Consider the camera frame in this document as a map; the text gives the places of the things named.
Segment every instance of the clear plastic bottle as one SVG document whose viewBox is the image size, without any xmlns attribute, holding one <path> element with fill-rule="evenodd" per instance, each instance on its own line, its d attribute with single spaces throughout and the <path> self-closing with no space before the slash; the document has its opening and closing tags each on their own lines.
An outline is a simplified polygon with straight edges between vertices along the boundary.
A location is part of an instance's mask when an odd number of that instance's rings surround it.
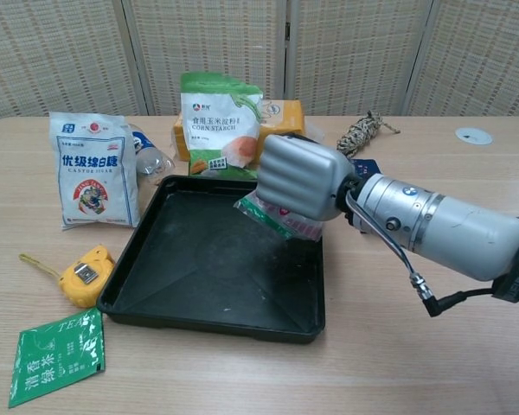
<svg viewBox="0 0 519 415">
<path fill-rule="evenodd" d="M 162 151 L 158 150 L 144 132 L 134 124 L 129 124 L 137 153 L 137 173 L 158 185 L 174 169 L 175 163 Z"/>
</svg>

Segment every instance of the wicker panel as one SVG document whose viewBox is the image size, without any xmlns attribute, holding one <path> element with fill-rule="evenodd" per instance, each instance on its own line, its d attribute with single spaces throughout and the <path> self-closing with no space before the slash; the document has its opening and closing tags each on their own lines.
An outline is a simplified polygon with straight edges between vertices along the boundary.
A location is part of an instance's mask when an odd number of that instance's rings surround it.
<svg viewBox="0 0 519 415">
<path fill-rule="evenodd" d="M 427 1 L 304 0 L 297 7 L 294 96 L 305 112 L 398 113 Z"/>
<path fill-rule="evenodd" d="M 284 1 L 131 4 L 157 115 L 178 113 L 180 77 L 188 71 L 228 73 L 259 86 L 266 97 L 282 98 Z"/>
<path fill-rule="evenodd" d="M 0 118 L 138 114 L 111 0 L 0 0 Z"/>
<path fill-rule="evenodd" d="M 519 115 L 519 1 L 442 0 L 414 115 Z"/>
</svg>

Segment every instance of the yellow tape measure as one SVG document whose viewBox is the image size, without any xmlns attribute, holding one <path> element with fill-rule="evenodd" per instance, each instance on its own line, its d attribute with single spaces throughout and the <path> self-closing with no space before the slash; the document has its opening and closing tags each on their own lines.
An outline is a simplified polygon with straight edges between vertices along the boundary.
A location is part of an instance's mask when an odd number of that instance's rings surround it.
<svg viewBox="0 0 519 415">
<path fill-rule="evenodd" d="M 19 259 L 54 277 L 65 296 L 77 307 L 84 309 L 96 305 L 96 300 L 112 273 L 114 265 L 110 253 L 102 245 L 87 252 L 61 275 L 25 253 L 19 255 Z"/>
</svg>

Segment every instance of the corn starch bag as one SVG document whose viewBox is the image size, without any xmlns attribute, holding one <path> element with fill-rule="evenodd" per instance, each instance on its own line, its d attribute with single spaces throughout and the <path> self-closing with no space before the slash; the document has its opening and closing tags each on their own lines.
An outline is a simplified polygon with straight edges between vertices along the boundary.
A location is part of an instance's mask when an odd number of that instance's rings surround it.
<svg viewBox="0 0 519 415">
<path fill-rule="evenodd" d="M 137 162 L 125 117 L 50 112 L 62 228 L 89 222 L 135 227 Z"/>
<path fill-rule="evenodd" d="M 189 173 L 255 178 L 248 168 L 260 134 L 262 91 L 220 73 L 181 77 L 183 131 Z"/>
</svg>

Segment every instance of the robotic arm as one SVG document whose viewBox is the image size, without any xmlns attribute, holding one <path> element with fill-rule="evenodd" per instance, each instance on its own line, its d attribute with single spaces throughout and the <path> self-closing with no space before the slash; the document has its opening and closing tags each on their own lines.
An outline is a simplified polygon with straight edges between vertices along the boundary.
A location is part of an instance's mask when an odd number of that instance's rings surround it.
<svg viewBox="0 0 519 415">
<path fill-rule="evenodd" d="M 380 174 L 361 179 L 340 152 L 298 136 L 266 139 L 257 195 L 313 220 L 344 212 L 351 226 L 379 235 L 408 269 L 430 316 L 482 294 L 519 302 L 519 218 Z M 492 286 L 437 299 L 404 248 Z"/>
</svg>

